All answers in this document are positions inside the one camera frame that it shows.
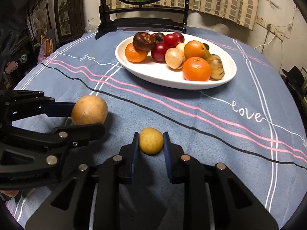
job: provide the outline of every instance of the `metal screw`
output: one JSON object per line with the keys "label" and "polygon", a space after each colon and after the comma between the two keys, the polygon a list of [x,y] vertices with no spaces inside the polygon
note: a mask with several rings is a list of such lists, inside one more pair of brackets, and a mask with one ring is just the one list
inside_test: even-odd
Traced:
{"label": "metal screw", "polygon": [[80,164],[79,165],[79,170],[81,170],[81,171],[85,171],[85,170],[87,170],[87,165],[84,163],[84,164]]}
{"label": "metal screw", "polygon": [[61,138],[66,138],[66,137],[68,136],[68,134],[67,134],[67,132],[61,131],[61,132],[59,133],[59,136],[60,136]]}
{"label": "metal screw", "polygon": [[189,155],[186,155],[186,154],[182,155],[180,158],[181,158],[182,161],[189,161],[191,159],[191,157]]}
{"label": "metal screw", "polygon": [[119,161],[122,160],[122,156],[121,155],[113,156],[113,160],[116,161],[116,162],[119,162]]}
{"label": "metal screw", "polygon": [[54,155],[47,156],[46,162],[47,162],[49,165],[55,165],[55,164],[57,163],[57,157],[54,156]]}
{"label": "metal screw", "polygon": [[224,170],[224,169],[226,169],[226,165],[223,164],[223,163],[218,163],[218,164],[216,165],[216,167],[217,167],[219,170]]}

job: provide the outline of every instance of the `framed painting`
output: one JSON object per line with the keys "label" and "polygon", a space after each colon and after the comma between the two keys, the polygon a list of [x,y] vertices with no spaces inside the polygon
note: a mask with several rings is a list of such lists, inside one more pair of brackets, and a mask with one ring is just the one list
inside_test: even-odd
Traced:
{"label": "framed painting", "polygon": [[60,45],[84,34],[83,0],[54,0],[54,13]]}

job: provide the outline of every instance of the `triangular cutout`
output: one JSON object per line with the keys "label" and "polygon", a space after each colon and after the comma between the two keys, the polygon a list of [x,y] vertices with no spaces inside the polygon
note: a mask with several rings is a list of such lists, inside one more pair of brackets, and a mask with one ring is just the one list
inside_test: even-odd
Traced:
{"label": "triangular cutout", "polygon": [[236,209],[246,208],[252,205],[250,199],[246,194],[240,189],[237,183],[233,179],[227,179],[228,185],[234,200],[234,206]]}
{"label": "triangular cutout", "polygon": [[72,179],[70,183],[62,190],[62,192],[51,202],[51,206],[62,210],[69,208],[70,201],[76,186],[76,179]]}

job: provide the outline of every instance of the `round table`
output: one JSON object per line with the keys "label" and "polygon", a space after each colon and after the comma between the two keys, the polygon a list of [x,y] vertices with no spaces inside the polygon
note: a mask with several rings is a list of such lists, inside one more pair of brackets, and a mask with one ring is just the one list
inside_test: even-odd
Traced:
{"label": "round table", "polygon": [[[201,163],[225,163],[281,228],[306,193],[307,150],[300,115],[278,73],[251,47],[188,27],[187,34],[209,40],[231,55],[237,64],[236,76],[227,84],[202,91],[154,85],[129,73],[115,58],[116,46],[135,33],[118,30],[98,40],[95,32],[84,35],[44,60],[49,68],[38,64],[17,85],[18,90],[44,91],[56,101],[76,102],[94,94],[107,102],[106,135],[101,141],[71,150],[64,175],[81,163],[102,163],[131,143],[134,132],[153,127],[168,131],[173,143]],[[107,94],[93,92],[73,78]],[[40,115],[13,125],[48,132],[64,124],[70,120]],[[25,226],[54,186],[24,191],[7,207]],[[178,219],[183,218],[183,196],[183,185],[168,181],[163,153],[153,157],[141,154],[133,185],[120,186],[122,229],[182,229]]]}

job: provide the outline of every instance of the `tangerine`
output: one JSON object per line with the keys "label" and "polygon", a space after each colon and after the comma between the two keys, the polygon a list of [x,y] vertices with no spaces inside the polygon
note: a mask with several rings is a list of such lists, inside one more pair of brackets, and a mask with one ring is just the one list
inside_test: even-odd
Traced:
{"label": "tangerine", "polygon": [[206,46],[199,41],[189,41],[185,44],[185,57],[187,59],[192,57],[200,57],[203,58],[206,54]]}
{"label": "tangerine", "polygon": [[211,76],[211,67],[203,58],[192,57],[185,61],[182,72],[186,80],[208,81]]}
{"label": "tangerine", "polygon": [[136,49],[133,46],[133,43],[128,44],[125,49],[125,56],[127,60],[134,63],[140,63],[145,60],[147,54],[147,51]]}

